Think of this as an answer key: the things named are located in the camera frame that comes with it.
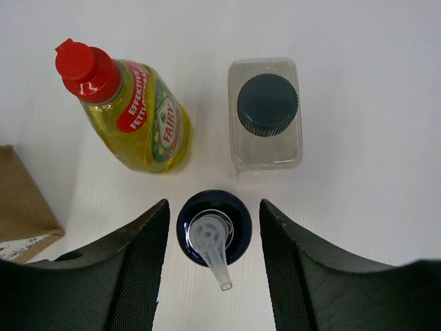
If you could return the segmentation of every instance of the yellow bottle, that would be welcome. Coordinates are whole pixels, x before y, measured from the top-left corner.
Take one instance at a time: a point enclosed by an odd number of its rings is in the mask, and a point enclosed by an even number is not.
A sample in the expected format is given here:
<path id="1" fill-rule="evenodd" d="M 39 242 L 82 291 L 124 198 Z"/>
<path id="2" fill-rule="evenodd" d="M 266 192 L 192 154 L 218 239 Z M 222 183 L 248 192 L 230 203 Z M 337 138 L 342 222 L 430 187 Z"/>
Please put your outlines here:
<path id="1" fill-rule="evenodd" d="M 90 123 L 128 168 L 167 172 L 187 160 L 192 126 L 158 73 L 145 64 L 111 59 L 99 48 L 66 40 L 55 66 Z"/>

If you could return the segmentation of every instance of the pump nozzle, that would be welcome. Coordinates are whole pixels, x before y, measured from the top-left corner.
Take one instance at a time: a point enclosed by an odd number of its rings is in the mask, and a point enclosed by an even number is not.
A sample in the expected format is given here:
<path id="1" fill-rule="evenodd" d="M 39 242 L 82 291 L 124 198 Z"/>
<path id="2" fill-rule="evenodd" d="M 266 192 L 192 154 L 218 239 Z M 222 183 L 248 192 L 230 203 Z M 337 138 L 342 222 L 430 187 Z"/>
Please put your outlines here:
<path id="1" fill-rule="evenodd" d="M 222 291 L 233 287 L 225 258 L 227 224 L 216 214 L 206 214 L 195 220 L 189 229 L 189 240 L 214 273 Z"/>

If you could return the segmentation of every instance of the yellow liquid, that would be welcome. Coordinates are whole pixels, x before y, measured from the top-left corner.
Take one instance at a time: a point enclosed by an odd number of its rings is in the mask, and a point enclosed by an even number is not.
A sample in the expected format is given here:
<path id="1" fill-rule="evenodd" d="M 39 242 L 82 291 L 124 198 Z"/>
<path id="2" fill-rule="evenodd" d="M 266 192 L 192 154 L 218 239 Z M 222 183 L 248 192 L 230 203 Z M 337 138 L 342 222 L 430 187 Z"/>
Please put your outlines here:
<path id="1" fill-rule="evenodd" d="M 170 154 L 170 158 L 163 162 L 158 162 L 154 158 L 154 151 L 159 156 L 166 152 L 160 146 L 161 139 L 158 130 L 155 129 L 157 126 L 155 121 L 159 120 L 155 114 L 158 99 L 156 84 L 160 83 L 163 87 L 165 87 L 165 84 L 151 67 L 137 63 L 137 66 L 143 68 L 149 75 L 147 88 L 145 89 L 147 120 L 138 130 L 131 133 L 121 132 L 117 128 L 118 118 L 131 101 L 135 81 L 132 71 L 124 61 L 114 61 L 121 70 L 122 78 L 122 86 L 116 96 L 103 105 L 90 105 L 81 102 L 96 133 L 113 155 L 129 169 L 158 173 L 175 170 L 183 166 L 187 161 L 191 145 L 192 125 L 186 111 L 177 103 L 168 89 L 167 92 L 163 93 L 164 96 L 167 95 L 168 98 L 173 99 L 175 101 L 174 105 L 178 108 L 176 109 L 179 117 L 178 127 L 176 128 L 178 135 L 176 149 Z"/>

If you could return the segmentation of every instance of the black object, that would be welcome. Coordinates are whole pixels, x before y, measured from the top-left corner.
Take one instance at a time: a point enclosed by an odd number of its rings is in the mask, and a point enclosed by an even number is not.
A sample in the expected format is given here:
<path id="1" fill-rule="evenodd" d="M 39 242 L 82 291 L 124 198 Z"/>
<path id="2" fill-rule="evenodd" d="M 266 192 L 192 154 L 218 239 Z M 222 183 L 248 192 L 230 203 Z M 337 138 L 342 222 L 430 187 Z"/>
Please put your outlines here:
<path id="1" fill-rule="evenodd" d="M 260 74 L 247 81 L 237 99 L 239 121 L 260 137 L 285 131 L 298 110 L 298 95 L 293 85 L 277 74 Z"/>
<path id="2" fill-rule="evenodd" d="M 56 261 L 0 260 L 0 330 L 151 330 L 169 224 L 162 200 Z"/>
<path id="3" fill-rule="evenodd" d="M 441 261 L 395 268 L 358 257 L 266 200 L 260 235 L 277 331 L 441 330 Z"/>
<path id="4" fill-rule="evenodd" d="M 207 190 L 192 196 L 179 212 L 176 235 L 185 255 L 199 265 L 207 266 L 189 242 L 189 227 L 195 216 L 209 211 L 216 213 L 229 225 L 225 255 L 227 264 L 237 261 L 248 248 L 252 221 L 247 207 L 236 196 L 222 190 Z"/>

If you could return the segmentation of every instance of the bottle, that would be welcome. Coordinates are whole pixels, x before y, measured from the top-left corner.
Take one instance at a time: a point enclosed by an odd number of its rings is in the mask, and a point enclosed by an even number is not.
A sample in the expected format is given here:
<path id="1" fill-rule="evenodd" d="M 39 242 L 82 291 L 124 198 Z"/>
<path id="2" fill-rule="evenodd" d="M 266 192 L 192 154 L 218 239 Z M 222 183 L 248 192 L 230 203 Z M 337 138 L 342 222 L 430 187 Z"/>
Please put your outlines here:
<path id="1" fill-rule="evenodd" d="M 187 113 L 151 67 L 111 59 L 71 39 L 57 49 L 55 66 L 78 97 L 96 133 L 128 168 L 167 172 L 183 165 L 192 127 Z"/>
<path id="2" fill-rule="evenodd" d="M 233 287 L 227 266 L 245 253 L 252 237 L 252 220 L 245 204 L 222 190 L 192 196 L 176 222 L 176 236 L 185 255 L 209 267 L 222 291 Z"/>
<path id="3" fill-rule="evenodd" d="M 291 59 L 234 62 L 228 72 L 229 139 L 238 172 L 295 168 L 302 159 L 296 65 Z"/>

